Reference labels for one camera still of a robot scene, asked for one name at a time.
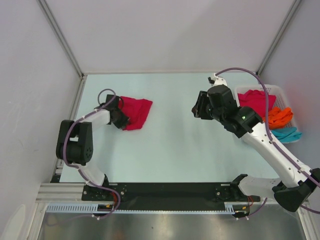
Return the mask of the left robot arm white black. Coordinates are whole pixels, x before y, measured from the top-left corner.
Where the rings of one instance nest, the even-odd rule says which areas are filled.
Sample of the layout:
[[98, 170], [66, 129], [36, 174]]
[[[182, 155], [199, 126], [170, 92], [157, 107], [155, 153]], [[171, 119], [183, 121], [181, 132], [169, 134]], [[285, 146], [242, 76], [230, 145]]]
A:
[[78, 120], [63, 120], [60, 124], [56, 144], [56, 156], [76, 170], [85, 183], [93, 188], [93, 194], [100, 200], [110, 196], [109, 180], [93, 162], [93, 133], [102, 127], [114, 125], [123, 130], [130, 118], [123, 112], [124, 99], [108, 94], [92, 112]]

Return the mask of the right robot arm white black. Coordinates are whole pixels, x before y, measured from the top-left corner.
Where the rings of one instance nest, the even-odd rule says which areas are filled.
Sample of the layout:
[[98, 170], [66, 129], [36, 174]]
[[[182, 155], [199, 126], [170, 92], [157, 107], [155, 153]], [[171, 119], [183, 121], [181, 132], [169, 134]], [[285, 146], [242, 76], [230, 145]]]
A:
[[192, 108], [195, 118], [216, 120], [224, 129], [253, 147], [277, 173], [278, 178], [239, 175], [230, 188], [231, 196], [242, 201], [247, 196], [274, 199], [289, 212], [296, 212], [320, 185], [319, 168], [310, 168], [296, 158], [267, 129], [252, 108], [240, 107], [224, 84], [201, 90]]

